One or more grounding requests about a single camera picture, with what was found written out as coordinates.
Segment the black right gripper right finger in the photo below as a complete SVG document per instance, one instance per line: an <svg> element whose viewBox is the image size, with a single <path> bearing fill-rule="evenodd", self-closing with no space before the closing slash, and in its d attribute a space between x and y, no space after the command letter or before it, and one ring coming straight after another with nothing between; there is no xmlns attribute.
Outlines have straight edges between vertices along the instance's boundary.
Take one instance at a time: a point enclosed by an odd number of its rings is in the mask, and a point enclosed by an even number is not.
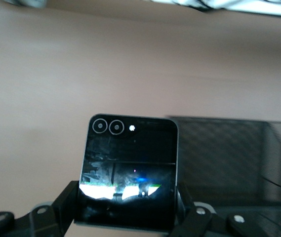
<svg viewBox="0 0 281 237"><path fill-rule="evenodd" d="M208 203L193 201L187 189L177 187L175 237L265 237L266 232L247 214L220 217Z"/></svg>

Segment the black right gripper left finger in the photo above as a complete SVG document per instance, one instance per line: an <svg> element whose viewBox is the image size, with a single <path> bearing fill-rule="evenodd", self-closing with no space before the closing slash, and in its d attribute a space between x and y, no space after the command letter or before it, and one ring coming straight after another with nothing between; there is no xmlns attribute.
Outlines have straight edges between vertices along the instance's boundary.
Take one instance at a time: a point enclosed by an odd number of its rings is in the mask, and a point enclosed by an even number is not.
<svg viewBox="0 0 281 237"><path fill-rule="evenodd" d="M78 181L71 181L52 204L35 207L15 218L9 211L0 212L0 237L63 237L76 211Z"/></svg>

